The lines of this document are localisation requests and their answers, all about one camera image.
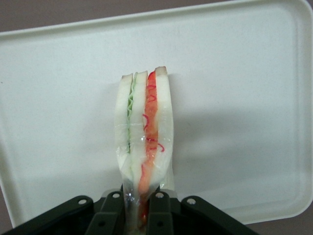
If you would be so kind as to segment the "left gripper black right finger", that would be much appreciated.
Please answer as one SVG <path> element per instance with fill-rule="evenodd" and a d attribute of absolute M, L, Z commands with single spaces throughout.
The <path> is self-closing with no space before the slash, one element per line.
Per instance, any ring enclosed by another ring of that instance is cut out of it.
<path fill-rule="evenodd" d="M 166 191 L 149 199 L 147 235 L 256 235 L 257 233 L 198 196 L 181 201 Z"/>

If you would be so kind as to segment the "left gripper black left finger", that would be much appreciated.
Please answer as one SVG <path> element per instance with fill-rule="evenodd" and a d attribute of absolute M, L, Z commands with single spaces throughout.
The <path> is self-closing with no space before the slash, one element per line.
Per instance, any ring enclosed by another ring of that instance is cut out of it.
<path fill-rule="evenodd" d="M 126 220 L 122 191 L 107 190 L 94 202 L 76 196 L 5 232 L 6 235 L 123 235 Z"/>

